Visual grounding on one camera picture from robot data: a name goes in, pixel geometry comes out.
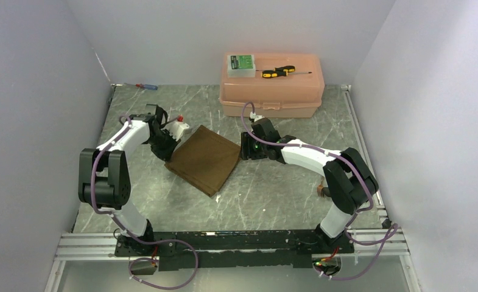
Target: table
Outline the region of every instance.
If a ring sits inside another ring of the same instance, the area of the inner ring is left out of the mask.
[[[240,118],[223,115],[219,85],[163,85],[157,91],[117,86],[100,144],[120,129],[119,115],[143,113],[146,103],[159,104],[169,117],[182,114],[192,129],[204,125],[240,145],[244,129]],[[327,149],[359,150],[352,120],[341,87],[334,85],[326,86],[323,103],[312,118],[271,119],[281,136],[290,134]],[[319,175],[268,159],[239,162],[211,198],[168,171],[148,145],[138,147],[127,160],[131,200],[155,231],[314,229],[332,204],[316,194]],[[361,213],[353,227],[381,228],[376,208]],[[116,228],[108,216],[94,215],[91,206],[82,204],[74,232]]]

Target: pink toolbox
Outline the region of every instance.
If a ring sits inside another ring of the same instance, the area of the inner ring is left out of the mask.
[[[273,70],[275,67],[292,65],[296,72],[311,71],[311,74],[298,74],[262,78],[262,72],[255,77],[228,78],[228,55],[254,55],[255,66],[260,70]],[[255,104],[257,114],[265,117],[312,117],[321,105],[325,81],[319,58],[312,54],[253,54],[226,53],[223,59],[219,101],[224,114],[238,117],[245,102]],[[251,107],[244,112],[249,115]]]

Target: plastic box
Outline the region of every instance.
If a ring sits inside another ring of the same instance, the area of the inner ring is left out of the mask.
[[[296,72],[312,73],[266,79],[258,71],[254,78],[228,78],[228,55],[255,55],[256,68],[261,70],[293,65]],[[312,117],[321,105],[324,89],[325,81],[316,55],[226,53],[219,101],[226,116],[241,116],[244,103],[252,101],[256,113],[265,117]],[[249,116],[250,111],[248,107],[244,114]]]

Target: metal frame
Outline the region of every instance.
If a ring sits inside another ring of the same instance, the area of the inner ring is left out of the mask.
[[[353,104],[350,98],[350,85],[341,86],[342,93],[345,99],[345,103],[348,107],[348,111],[352,117],[352,125],[357,137],[357,143],[359,144],[359,151],[362,157],[365,159],[368,167],[373,172],[373,167],[368,156],[366,145],[360,131],[359,122],[353,108]],[[375,199],[376,208],[378,210],[380,222],[384,222],[388,218],[387,211],[384,206],[380,192],[377,192],[373,198]],[[386,229],[351,229],[354,239],[359,241],[373,241],[382,238]],[[62,235],[54,262],[52,264],[51,273],[46,284],[45,292],[57,292],[59,284],[63,275],[66,262],[68,261],[130,261],[136,259],[136,257],[116,257],[114,255],[115,246],[117,240],[111,233],[95,233],[95,234],[73,234],[65,233]],[[352,254],[340,254],[341,257],[373,257],[379,245],[374,246],[361,246],[354,244],[355,252]],[[329,256],[329,254],[313,254],[313,259],[319,259]],[[420,292],[421,286],[416,276],[416,271],[410,257],[409,248],[407,246],[406,238],[401,229],[398,229],[397,233],[385,243],[384,249],[380,256],[398,256],[402,264],[402,269],[406,277],[409,291]]]

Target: clear plastic container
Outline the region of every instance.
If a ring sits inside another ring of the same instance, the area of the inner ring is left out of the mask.
[[[262,78],[261,71],[254,78],[228,78],[228,55],[255,55],[259,70],[293,65],[296,72],[311,71],[287,77]],[[223,58],[219,100],[224,114],[238,117],[245,102],[255,104],[257,114],[265,117],[312,117],[321,105],[325,81],[319,58],[312,54],[226,53]],[[245,111],[249,115],[251,108]]]

